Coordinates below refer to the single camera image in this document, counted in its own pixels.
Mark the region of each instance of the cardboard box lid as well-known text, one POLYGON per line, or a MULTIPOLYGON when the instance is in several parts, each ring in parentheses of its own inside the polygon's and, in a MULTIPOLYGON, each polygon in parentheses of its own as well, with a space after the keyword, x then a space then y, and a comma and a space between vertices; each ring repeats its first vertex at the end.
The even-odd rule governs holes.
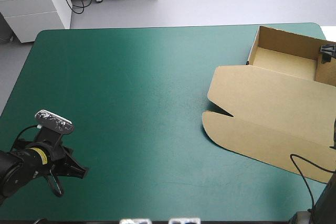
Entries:
MULTIPOLYGON (((334 145, 334 86, 250 65, 222 66, 208 98, 233 115, 204 112, 204 129, 218 145, 295 173, 291 153, 336 168, 336 151, 329 147, 334 145)), ((330 178, 300 165, 312 179, 330 178)))
POLYGON ((236 118, 333 145, 334 86, 250 65, 224 66, 216 69, 208 98, 236 118))

